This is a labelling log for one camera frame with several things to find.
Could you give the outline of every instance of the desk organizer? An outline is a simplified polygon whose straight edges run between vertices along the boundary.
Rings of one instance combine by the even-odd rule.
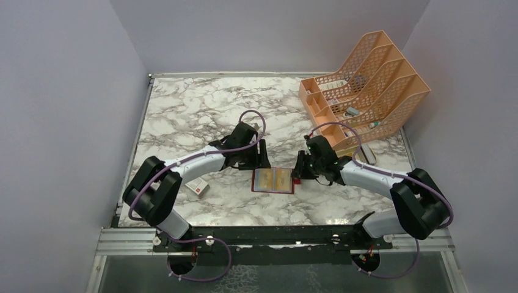
[[[315,126],[340,121],[352,126],[362,142],[396,134],[430,88],[384,31],[364,35],[335,73],[301,81],[299,97]],[[359,115],[349,117],[353,107]],[[335,151],[358,145],[339,125],[320,128]]]

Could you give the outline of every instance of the marble table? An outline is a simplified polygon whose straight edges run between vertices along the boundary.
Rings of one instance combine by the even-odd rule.
[[[266,118],[266,144],[272,167],[293,168],[304,134],[312,124],[297,93],[299,78],[155,79],[131,177],[149,156],[175,159],[229,134],[241,112],[256,109]],[[247,114],[247,123],[260,119]],[[368,143],[378,167],[410,171],[400,134]],[[354,223],[370,211],[393,207],[390,200],[351,186],[303,181],[295,193],[251,192],[252,172],[228,168],[202,176],[210,190],[198,197],[182,187],[175,210],[194,226],[326,225]],[[119,227],[146,226],[128,218],[124,204]]]

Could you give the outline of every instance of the table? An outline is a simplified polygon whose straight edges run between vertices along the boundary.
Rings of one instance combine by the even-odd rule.
[[[157,78],[145,113],[131,177],[149,156],[175,159],[229,134],[241,113],[256,109],[266,119],[272,167],[293,168],[312,124],[298,98],[295,77]],[[247,123],[260,120],[247,114]],[[378,167],[410,171],[401,134],[368,143]],[[303,181],[292,195],[251,192],[252,172],[228,168],[202,176],[210,190],[198,197],[182,187],[175,210],[193,226],[330,225],[354,223],[370,211],[393,207],[381,195],[351,186]],[[128,218],[119,227],[147,226]]]

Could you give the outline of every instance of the cable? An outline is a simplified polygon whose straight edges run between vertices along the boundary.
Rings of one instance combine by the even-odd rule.
[[[413,179],[412,177],[409,177],[409,176],[406,176],[406,175],[401,175],[401,174],[395,174],[395,173],[390,173],[390,172],[387,172],[387,171],[383,171],[383,170],[379,170],[379,169],[376,169],[376,168],[373,168],[373,167],[370,167],[369,165],[366,165],[366,164],[363,164],[363,163],[360,163],[356,160],[356,154],[361,150],[361,147],[362,147],[362,139],[360,137],[360,135],[358,134],[358,132],[356,132],[356,130],[354,130],[354,128],[350,127],[349,125],[345,124],[345,123],[342,123],[342,122],[326,122],[326,123],[323,123],[323,124],[320,124],[319,126],[313,128],[311,130],[311,135],[313,135],[313,132],[317,129],[319,129],[320,127],[323,127],[325,125],[331,125],[331,124],[336,124],[336,125],[341,125],[341,126],[344,126],[345,128],[349,129],[350,131],[352,131],[352,133],[354,133],[354,135],[356,136],[356,139],[358,139],[358,148],[356,148],[356,150],[354,151],[354,153],[352,154],[352,161],[359,167],[362,167],[366,170],[369,170],[369,171],[372,171],[372,172],[375,172],[375,173],[378,173],[378,174],[381,174],[381,175],[385,175],[385,176],[394,176],[394,177],[397,177],[397,178],[401,178],[401,179],[406,179],[408,181],[411,181],[412,183],[416,184],[416,185],[419,185],[423,188],[425,188],[426,190],[430,191],[431,193],[433,193],[435,196],[437,196],[439,198],[440,201],[442,201],[442,203],[446,206],[446,208],[448,209],[448,214],[450,215],[448,220],[446,221],[446,223],[440,225],[438,227],[438,229],[442,229],[442,228],[446,228],[448,227],[452,221],[453,221],[453,208],[451,207],[451,204],[450,202],[448,202],[448,200],[440,193],[438,193],[438,191],[436,191],[435,189],[433,189],[432,187],[429,187],[428,185],[422,183],[421,181],[417,181],[416,179]]]
[[[360,137],[360,135],[358,134],[358,132],[356,132],[356,130],[354,130],[354,128],[350,127],[349,125],[345,124],[345,123],[342,123],[342,122],[326,122],[326,123],[323,123],[323,124],[320,124],[319,126],[313,128],[311,130],[311,133],[309,135],[309,137],[311,137],[313,135],[313,133],[319,129],[320,127],[323,127],[325,125],[331,125],[331,124],[335,124],[335,125],[340,125],[340,126],[343,126],[347,129],[349,129],[350,131],[352,131],[352,133],[354,133],[354,135],[356,136],[356,139],[358,140],[358,148],[356,148],[356,150],[353,152],[352,154],[352,161],[359,167],[362,167],[366,170],[369,170],[369,171],[372,171],[372,172],[375,172],[375,173],[378,173],[378,174],[382,174],[382,175],[385,175],[385,176],[394,176],[394,177],[397,177],[397,178],[401,178],[401,179],[406,179],[406,180],[409,180],[411,181],[412,183],[414,184],[417,184],[423,188],[425,188],[426,190],[430,191],[431,193],[433,193],[435,196],[438,197],[438,199],[447,207],[448,209],[448,214],[449,214],[449,218],[448,220],[446,221],[446,223],[440,225],[438,227],[438,229],[442,229],[442,228],[446,228],[448,227],[452,221],[453,221],[453,209],[451,207],[451,204],[448,202],[448,200],[446,200],[446,198],[438,193],[438,191],[436,191],[435,189],[433,189],[432,187],[429,187],[428,185],[420,182],[420,181],[417,181],[416,179],[413,179],[409,176],[406,176],[406,175],[400,175],[400,174],[394,174],[394,173],[390,173],[390,172],[386,172],[386,171],[382,171],[382,170],[379,170],[379,169],[376,169],[376,168],[373,168],[373,167],[370,167],[369,165],[366,165],[366,164],[363,164],[363,163],[360,163],[356,160],[356,154],[361,150],[361,147],[362,147],[362,138]],[[371,272],[366,272],[365,270],[362,270],[359,268],[360,272],[362,273],[365,273],[369,276],[372,276],[372,277],[376,277],[376,278],[381,278],[381,279],[395,279],[395,278],[401,278],[401,277],[404,277],[406,275],[408,275],[409,273],[411,273],[417,266],[417,264],[419,263],[419,259],[420,259],[420,248],[419,248],[419,242],[417,241],[417,239],[415,240],[415,245],[417,246],[417,256],[415,257],[414,259],[414,262],[412,263],[412,265],[403,273],[399,274],[399,275],[394,275],[394,276],[383,276],[383,275],[376,275],[375,273],[371,273]]]
[[[140,200],[140,198],[142,197],[142,195],[144,194],[144,192],[151,186],[151,184],[157,180],[162,174],[164,174],[166,171],[168,171],[169,169],[173,168],[173,167],[176,167],[178,163],[180,163],[181,165],[182,164],[185,164],[186,162],[189,162],[190,160],[193,160],[193,159],[196,159],[197,157],[202,157],[202,156],[206,156],[206,155],[209,155],[209,154],[224,154],[224,153],[231,153],[231,152],[235,152],[235,151],[242,151],[242,150],[246,150],[247,148],[251,148],[253,147],[254,145],[258,144],[259,141],[263,138],[264,136],[264,133],[266,132],[266,121],[264,120],[264,117],[262,116],[261,113],[257,112],[256,110],[246,110],[244,111],[241,116],[239,116],[239,122],[241,122],[241,119],[243,118],[243,116],[247,113],[256,113],[259,118],[261,118],[261,121],[263,122],[263,131],[261,132],[261,134],[259,135],[259,138],[256,139],[254,142],[252,142],[251,144],[249,145],[246,145],[246,146],[242,146],[241,148],[231,148],[229,150],[217,150],[217,151],[208,151],[205,153],[197,153],[197,154],[193,154],[192,156],[189,156],[189,157],[186,157],[185,159],[182,159],[180,161],[176,161],[174,162],[173,164],[170,164],[169,166],[166,166],[165,168],[163,168],[162,170],[160,170],[157,174],[155,174],[151,180],[149,180],[148,183],[146,183],[146,185],[142,188],[142,190],[140,190],[139,194],[137,194],[137,196],[135,197],[135,199],[133,200],[133,202],[131,203],[131,205],[129,206],[129,211],[128,211],[128,217],[131,219],[131,220],[134,220],[134,221],[143,221],[142,218],[137,218],[137,217],[133,217],[133,210],[135,209],[135,206],[137,205],[137,202]]]
[[[214,241],[217,241],[217,242],[223,244],[223,246],[225,247],[225,249],[227,250],[227,253],[228,253],[228,264],[227,264],[225,270],[215,277],[207,278],[207,279],[198,279],[198,278],[186,277],[184,275],[177,275],[173,272],[173,269],[171,269],[171,265],[169,264],[169,261],[167,261],[167,268],[169,269],[169,272],[170,272],[169,276],[175,276],[179,280],[184,279],[184,280],[188,280],[188,281],[206,283],[206,282],[212,282],[212,281],[221,279],[226,274],[228,274],[228,272],[230,271],[230,267],[232,266],[232,252],[230,251],[230,247],[228,247],[228,245],[225,243],[225,241],[223,241],[219,238],[196,238],[196,239],[189,239],[189,240],[176,240],[176,239],[173,239],[173,237],[171,237],[171,235],[169,235],[169,234],[167,234],[167,235],[169,236],[169,239],[171,239],[173,242],[180,243],[180,244],[194,243],[194,242],[206,241],[206,240],[209,240],[209,241],[214,240]]]
[[[417,267],[417,264],[419,263],[419,259],[421,258],[421,250],[419,248],[419,242],[417,241],[417,239],[415,239],[415,246],[417,247],[417,255],[415,256],[415,259],[414,259],[414,262],[412,263],[412,265],[406,270],[404,271],[403,273],[400,273],[400,274],[397,274],[397,275],[394,275],[394,276],[384,276],[384,275],[378,275],[378,274],[375,274],[375,273],[372,273],[372,272],[367,272],[366,270],[363,270],[361,269],[357,264],[356,262],[352,262],[360,272],[364,273],[365,275],[369,275],[371,277],[375,277],[375,278],[380,278],[380,279],[397,279],[397,278],[401,278],[401,277],[404,277],[406,275],[408,275],[409,273],[413,272],[415,270],[415,268]]]

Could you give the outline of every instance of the gray wall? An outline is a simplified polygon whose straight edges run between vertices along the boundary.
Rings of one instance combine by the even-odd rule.
[[[432,0],[403,49],[432,88],[406,130],[450,199],[470,292],[515,292],[518,2]]]
[[[402,48],[429,0],[111,0],[152,73],[334,71],[384,29]]]
[[[84,292],[147,72],[108,0],[0,1],[0,40],[0,292]]]

